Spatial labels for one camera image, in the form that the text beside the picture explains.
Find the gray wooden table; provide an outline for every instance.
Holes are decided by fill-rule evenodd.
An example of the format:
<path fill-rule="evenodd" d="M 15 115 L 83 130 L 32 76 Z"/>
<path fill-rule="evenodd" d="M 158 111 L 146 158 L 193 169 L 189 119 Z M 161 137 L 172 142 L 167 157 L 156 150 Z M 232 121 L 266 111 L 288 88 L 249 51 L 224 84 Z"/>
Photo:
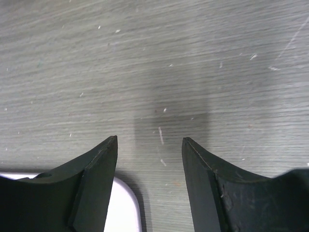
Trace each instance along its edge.
<path fill-rule="evenodd" d="M 0 170 L 116 134 L 147 232 L 191 232 L 184 136 L 266 176 L 309 165 L 308 22 L 307 0 L 0 0 Z"/>

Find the white object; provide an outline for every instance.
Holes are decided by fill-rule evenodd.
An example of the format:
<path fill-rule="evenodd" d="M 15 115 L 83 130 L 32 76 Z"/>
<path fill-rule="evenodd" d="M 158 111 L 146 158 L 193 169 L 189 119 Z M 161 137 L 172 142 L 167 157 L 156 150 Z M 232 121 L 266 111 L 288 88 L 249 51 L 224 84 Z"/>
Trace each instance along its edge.
<path fill-rule="evenodd" d="M 37 174 L 0 173 L 9 179 L 34 178 Z M 114 178 L 104 232 L 141 232 L 140 208 L 133 191 L 125 182 Z"/>

